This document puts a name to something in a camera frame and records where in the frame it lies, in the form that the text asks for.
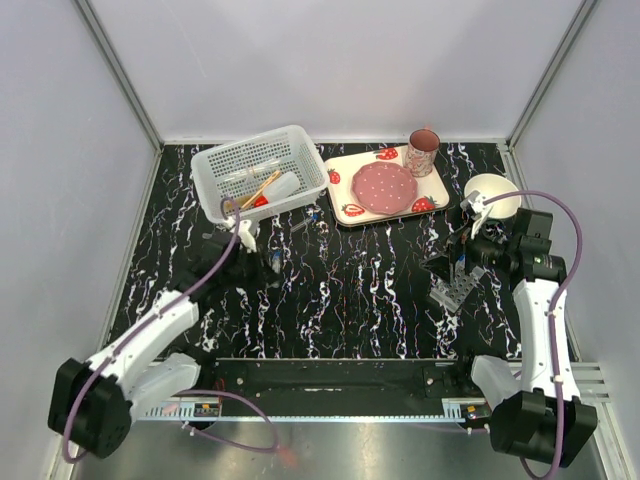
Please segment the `clear plastic funnel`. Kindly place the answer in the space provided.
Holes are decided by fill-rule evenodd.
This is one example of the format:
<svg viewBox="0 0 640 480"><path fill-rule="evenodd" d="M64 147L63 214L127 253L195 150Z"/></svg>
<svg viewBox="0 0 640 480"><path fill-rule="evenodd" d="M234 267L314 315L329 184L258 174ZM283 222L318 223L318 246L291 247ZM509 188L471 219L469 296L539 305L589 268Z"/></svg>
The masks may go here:
<svg viewBox="0 0 640 480"><path fill-rule="evenodd" d="M257 165L244 166L223 177L225 182L251 183L266 180L275 171L271 161Z"/></svg>

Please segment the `wooden test tube clamp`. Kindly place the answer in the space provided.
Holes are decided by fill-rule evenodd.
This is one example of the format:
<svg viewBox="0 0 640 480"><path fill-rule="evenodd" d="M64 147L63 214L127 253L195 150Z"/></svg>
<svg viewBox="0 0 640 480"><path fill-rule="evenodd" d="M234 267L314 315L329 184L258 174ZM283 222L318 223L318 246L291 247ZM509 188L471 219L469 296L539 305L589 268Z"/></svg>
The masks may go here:
<svg viewBox="0 0 640 480"><path fill-rule="evenodd" d="M258 190L241 206L242 210L245 210L252 206L255 201L263 194L264 190L267 186L270 186L274 181L276 181L281 176L281 171L276 170L273 174L271 174L258 188Z"/></svg>

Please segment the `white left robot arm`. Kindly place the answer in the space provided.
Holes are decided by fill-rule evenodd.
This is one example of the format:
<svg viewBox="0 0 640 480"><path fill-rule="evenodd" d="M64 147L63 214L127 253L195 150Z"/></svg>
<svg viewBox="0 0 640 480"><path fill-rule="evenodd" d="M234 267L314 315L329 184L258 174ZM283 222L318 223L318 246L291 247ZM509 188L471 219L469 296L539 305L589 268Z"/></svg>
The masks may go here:
<svg viewBox="0 0 640 480"><path fill-rule="evenodd" d="M57 370L47 425L83 453L105 459L134 423L169 400L179 411L192 407L183 422L194 429L219 415L228 398L216 381L213 360L186 348L158 362L157 356L195 326L213 293L266 284L276 279L268 259L249 233L217 233L199 256L175 275L151 308L128 330L89 359L66 360Z"/></svg>

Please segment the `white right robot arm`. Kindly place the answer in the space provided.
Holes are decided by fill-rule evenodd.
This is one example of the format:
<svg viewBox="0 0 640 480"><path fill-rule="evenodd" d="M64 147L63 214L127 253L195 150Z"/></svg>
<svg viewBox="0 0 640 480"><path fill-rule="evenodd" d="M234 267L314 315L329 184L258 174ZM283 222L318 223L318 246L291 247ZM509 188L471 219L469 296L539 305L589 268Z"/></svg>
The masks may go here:
<svg viewBox="0 0 640 480"><path fill-rule="evenodd" d="M423 268L437 281L429 296L455 313L489 268L506 276L520 323L522 366L514 374L506 359L470 351L452 380L466 396L484 396L491 411L492 448L523 460L568 467L597 427L573 376L566 336L566 286L571 275L551 254L549 213L518 208L506 240L487 229L472 231L472 219L450 234L442 252Z"/></svg>

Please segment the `clear test tube rack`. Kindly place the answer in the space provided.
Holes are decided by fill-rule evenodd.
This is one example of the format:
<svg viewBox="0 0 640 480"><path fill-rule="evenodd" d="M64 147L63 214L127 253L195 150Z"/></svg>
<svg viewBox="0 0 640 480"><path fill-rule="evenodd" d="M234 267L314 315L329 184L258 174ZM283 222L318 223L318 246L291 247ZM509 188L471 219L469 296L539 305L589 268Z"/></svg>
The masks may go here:
<svg viewBox="0 0 640 480"><path fill-rule="evenodd" d="M464 267L455 268L449 282L438 279L431 288L429 298L450 313L456 313L470 293L479 286L485 270L474 267L470 273Z"/></svg>

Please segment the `white squeeze bottle red cap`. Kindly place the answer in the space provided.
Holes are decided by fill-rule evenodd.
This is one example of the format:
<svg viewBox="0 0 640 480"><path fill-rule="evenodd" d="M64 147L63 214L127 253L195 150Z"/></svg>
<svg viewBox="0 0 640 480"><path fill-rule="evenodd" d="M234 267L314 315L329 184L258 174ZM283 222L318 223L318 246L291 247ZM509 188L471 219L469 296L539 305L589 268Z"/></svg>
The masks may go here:
<svg viewBox="0 0 640 480"><path fill-rule="evenodd" d="M300 181L295 173L284 173L264 188L263 192L253 203L253 207L258 208L284 200L292 195L299 187Z"/></svg>

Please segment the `pink dotted plate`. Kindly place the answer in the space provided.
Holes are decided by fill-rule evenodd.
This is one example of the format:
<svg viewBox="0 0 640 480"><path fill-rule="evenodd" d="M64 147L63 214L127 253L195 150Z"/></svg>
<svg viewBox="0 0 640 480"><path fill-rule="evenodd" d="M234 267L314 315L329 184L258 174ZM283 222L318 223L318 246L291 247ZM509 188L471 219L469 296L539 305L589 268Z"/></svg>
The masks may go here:
<svg viewBox="0 0 640 480"><path fill-rule="evenodd" d="M376 161L361 167L352 178L356 203L378 215L395 215L408 209L418 196L413 175L396 163Z"/></svg>

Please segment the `white perforated plastic basket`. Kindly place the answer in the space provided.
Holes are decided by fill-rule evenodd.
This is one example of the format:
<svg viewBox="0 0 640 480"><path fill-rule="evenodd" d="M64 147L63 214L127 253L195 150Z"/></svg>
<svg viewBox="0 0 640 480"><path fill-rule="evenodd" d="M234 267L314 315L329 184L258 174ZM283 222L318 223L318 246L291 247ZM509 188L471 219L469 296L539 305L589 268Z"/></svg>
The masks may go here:
<svg viewBox="0 0 640 480"><path fill-rule="evenodd" d="M324 161L298 125L203 150L192 157L191 170L200 206L213 224L233 215L231 200L243 205L277 171L294 174L299 187L284 199L242 210L242 219L257 223L312 204L329 184Z"/></svg>

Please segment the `pink patterned mug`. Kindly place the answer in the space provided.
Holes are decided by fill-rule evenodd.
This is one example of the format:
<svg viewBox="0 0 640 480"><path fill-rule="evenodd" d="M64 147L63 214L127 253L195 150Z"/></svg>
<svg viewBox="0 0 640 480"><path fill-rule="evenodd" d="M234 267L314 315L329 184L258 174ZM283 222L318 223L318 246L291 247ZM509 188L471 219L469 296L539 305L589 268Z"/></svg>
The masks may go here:
<svg viewBox="0 0 640 480"><path fill-rule="evenodd" d="M429 175L440 148L440 138L432 130L422 128L411 133L403 166L417 178Z"/></svg>

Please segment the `left controller box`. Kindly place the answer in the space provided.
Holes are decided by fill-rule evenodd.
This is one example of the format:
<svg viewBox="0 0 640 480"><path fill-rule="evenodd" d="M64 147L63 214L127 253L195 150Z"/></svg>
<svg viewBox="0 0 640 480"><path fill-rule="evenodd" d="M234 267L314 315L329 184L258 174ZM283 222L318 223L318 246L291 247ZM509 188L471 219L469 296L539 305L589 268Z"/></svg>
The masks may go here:
<svg viewBox="0 0 640 480"><path fill-rule="evenodd" d="M218 418L221 413L221 404L218 400L196 401L193 407L193 417L196 419L206 419L212 421Z"/></svg>

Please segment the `controller box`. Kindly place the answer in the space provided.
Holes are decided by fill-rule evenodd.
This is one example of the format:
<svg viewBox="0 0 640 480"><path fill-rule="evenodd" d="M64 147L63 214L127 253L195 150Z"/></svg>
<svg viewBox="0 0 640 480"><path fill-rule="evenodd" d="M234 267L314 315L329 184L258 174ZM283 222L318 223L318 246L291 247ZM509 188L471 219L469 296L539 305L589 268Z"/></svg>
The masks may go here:
<svg viewBox="0 0 640 480"><path fill-rule="evenodd" d="M461 412L467 423L481 425L488 423L492 415L492 410L487 403L466 405Z"/></svg>
<svg viewBox="0 0 640 480"><path fill-rule="evenodd" d="M206 419L212 421L218 418L221 413L221 404L218 400L196 401L193 407L193 417L196 419Z"/></svg>

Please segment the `right controller box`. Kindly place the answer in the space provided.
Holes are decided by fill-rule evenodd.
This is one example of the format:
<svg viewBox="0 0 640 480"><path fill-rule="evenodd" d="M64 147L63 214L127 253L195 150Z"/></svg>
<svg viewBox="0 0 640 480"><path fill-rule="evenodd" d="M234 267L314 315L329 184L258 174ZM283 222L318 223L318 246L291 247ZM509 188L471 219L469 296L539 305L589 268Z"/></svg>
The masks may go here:
<svg viewBox="0 0 640 480"><path fill-rule="evenodd" d="M466 405L461 412L467 423L481 425L488 423L492 415L492 410L487 403Z"/></svg>

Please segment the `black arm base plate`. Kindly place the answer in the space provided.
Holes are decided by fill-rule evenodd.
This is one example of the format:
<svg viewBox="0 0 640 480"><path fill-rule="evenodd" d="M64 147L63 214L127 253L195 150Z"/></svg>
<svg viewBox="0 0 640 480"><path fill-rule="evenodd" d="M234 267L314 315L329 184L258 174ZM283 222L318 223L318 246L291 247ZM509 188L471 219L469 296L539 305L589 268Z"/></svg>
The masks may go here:
<svg viewBox="0 0 640 480"><path fill-rule="evenodd" d="M277 423L448 422L484 402L460 360L219 359L200 385L239 395Z"/></svg>

